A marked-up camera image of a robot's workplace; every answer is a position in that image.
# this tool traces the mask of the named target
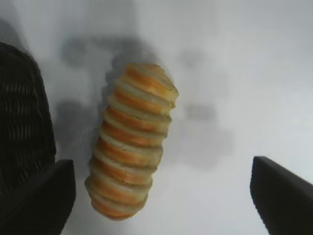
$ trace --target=black wicker basket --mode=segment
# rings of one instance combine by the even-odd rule
[[[55,164],[40,70],[0,43],[0,234],[60,234],[75,200],[72,161]]]

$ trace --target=white tabletop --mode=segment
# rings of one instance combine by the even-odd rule
[[[63,234],[266,235],[249,192],[253,156],[313,182],[312,8],[311,0],[1,0],[0,18],[42,69],[57,158],[75,162]],[[4,29],[0,38],[14,43]],[[151,60],[180,96],[147,205],[112,222],[83,185],[98,107],[126,62]]]

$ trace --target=puff pastry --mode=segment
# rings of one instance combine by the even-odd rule
[[[92,206],[104,216],[123,220],[144,207],[178,95],[156,64],[128,64],[116,80],[85,181]]]

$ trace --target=golden brown crust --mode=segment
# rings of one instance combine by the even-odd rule
[[[104,112],[85,185],[93,208],[112,220],[145,205],[178,92],[156,64],[128,64]]]

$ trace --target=woven texture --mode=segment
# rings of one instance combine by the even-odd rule
[[[55,143],[37,64],[0,44],[0,198],[54,163]]]
[[[73,162],[55,142],[36,62],[0,43],[0,234],[58,235],[75,200]]]
[[[313,234],[313,186],[265,157],[253,161],[251,196],[271,235]]]

